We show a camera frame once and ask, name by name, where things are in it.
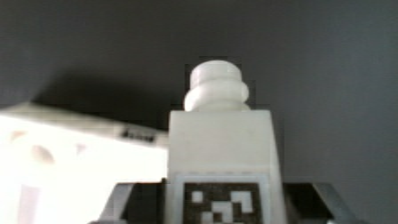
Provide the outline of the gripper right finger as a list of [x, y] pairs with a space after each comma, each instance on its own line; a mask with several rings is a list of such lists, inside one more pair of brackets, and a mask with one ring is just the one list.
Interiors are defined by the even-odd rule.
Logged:
[[285, 183], [284, 196], [287, 224], [367, 224], [330, 183]]

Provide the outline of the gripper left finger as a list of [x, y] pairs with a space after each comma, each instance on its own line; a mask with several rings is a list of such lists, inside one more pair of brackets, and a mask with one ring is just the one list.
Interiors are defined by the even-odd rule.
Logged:
[[118, 183], [99, 217], [86, 224], [163, 224], [165, 182]]

